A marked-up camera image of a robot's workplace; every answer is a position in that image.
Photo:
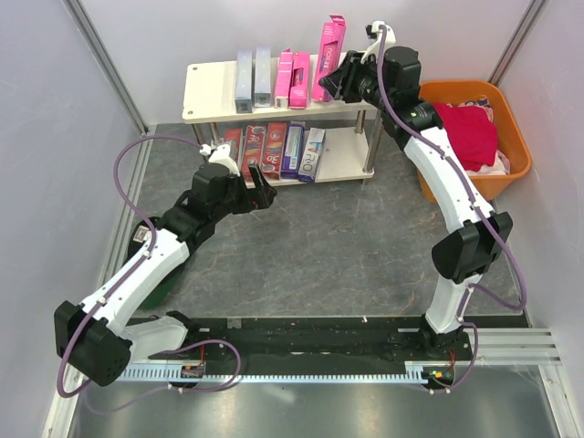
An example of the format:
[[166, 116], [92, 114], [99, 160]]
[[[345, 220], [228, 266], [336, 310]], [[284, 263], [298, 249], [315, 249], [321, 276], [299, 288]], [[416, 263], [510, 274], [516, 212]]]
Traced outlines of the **pink box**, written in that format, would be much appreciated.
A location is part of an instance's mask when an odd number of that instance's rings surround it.
[[316, 102], [329, 102], [331, 96], [319, 81], [339, 66], [340, 53], [346, 34], [346, 21], [342, 15], [330, 15], [323, 25], [311, 98]]
[[287, 109], [293, 71], [293, 52], [290, 48], [280, 53], [274, 89], [274, 105], [277, 109]]
[[288, 106], [291, 109], [304, 109], [307, 106], [309, 71], [310, 54], [294, 52], [292, 79], [288, 95]]

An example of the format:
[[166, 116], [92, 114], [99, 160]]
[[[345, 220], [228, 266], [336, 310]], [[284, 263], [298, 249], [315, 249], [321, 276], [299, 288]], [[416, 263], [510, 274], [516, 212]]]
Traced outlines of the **silver backed toothpaste box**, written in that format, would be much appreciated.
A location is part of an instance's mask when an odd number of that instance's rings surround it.
[[252, 182], [250, 165], [260, 166], [266, 142], [265, 125], [248, 125], [245, 129], [245, 145], [241, 161], [241, 173], [246, 182]]

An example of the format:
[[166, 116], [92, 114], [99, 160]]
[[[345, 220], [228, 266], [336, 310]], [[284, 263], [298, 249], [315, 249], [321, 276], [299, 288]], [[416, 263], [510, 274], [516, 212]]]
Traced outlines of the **red 3D toothpaste box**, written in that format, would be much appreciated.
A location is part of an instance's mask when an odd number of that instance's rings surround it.
[[287, 136], [285, 122], [270, 122], [262, 152], [261, 171], [267, 179], [279, 180], [282, 156]]

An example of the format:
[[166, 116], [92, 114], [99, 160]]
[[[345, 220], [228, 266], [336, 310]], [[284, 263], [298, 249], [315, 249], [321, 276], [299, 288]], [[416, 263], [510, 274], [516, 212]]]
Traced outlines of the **white RiO toothpaste box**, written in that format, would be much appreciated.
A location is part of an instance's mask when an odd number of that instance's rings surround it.
[[323, 150], [326, 131], [320, 128], [311, 128], [308, 133], [302, 160], [298, 170], [298, 180], [302, 183], [316, 181], [320, 155]]

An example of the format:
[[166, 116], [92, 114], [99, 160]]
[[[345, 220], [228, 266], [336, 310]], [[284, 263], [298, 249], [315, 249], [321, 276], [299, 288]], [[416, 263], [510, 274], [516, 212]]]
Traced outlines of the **silver red toothpaste box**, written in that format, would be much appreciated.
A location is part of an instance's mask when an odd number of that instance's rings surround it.
[[224, 133], [224, 142], [230, 145], [230, 157], [240, 166], [244, 134], [242, 128], [228, 129]]

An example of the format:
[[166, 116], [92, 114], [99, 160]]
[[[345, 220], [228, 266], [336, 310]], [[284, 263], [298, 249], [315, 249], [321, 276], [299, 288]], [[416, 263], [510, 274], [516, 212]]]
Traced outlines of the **purple toothpaste box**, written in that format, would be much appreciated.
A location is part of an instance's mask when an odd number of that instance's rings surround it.
[[280, 178], [283, 180], [295, 180], [298, 176], [304, 146], [304, 133], [305, 126], [303, 124], [291, 123], [287, 127], [280, 166]]

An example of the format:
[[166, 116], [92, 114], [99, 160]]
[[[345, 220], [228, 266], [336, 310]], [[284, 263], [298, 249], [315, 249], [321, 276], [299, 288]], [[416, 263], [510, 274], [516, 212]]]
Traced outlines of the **clear Protefix box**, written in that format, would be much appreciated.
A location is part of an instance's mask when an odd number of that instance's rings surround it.
[[259, 46], [255, 50], [254, 104], [256, 108], [272, 105], [271, 49]]
[[253, 55], [251, 51], [239, 51], [235, 75], [235, 111], [238, 114], [253, 110]]

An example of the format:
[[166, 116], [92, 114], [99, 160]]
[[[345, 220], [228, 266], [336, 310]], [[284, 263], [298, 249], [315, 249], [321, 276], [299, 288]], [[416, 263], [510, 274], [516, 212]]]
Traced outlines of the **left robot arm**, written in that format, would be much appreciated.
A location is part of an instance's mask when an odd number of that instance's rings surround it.
[[60, 304], [54, 313], [57, 355], [89, 381], [105, 387], [127, 366], [163, 351], [189, 359], [200, 348], [199, 335], [173, 314], [131, 327], [142, 302], [170, 274], [178, 271], [214, 235], [229, 214], [268, 208], [277, 192], [256, 164], [248, 171], [254, 183], [230, 162], [208, 162], [193, 175], [192, 186], [156, 221], [151, 235], [133, 257], [99, 290], [75, 305]]

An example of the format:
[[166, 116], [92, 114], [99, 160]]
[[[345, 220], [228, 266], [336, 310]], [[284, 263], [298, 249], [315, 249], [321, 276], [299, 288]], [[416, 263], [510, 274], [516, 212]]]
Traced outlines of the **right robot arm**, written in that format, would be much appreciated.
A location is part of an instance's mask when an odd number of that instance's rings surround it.
[[509, 214], [494, 212], [456, 158], [433, 105], [420, 97], [421, 71], [418, 54], [409, 47], [390, 47], [379, 57], [351, 50], [318, 84], [334, 100], [363, 100], [379, 110], [383, 128], [416, 166], [442, 211], [448, 235], [432, 249], [437, 286], [418, 332], [406, 342], [435, 360], [464, 343], [461, 322], [469, 288], [500, 256], [513, 222]]

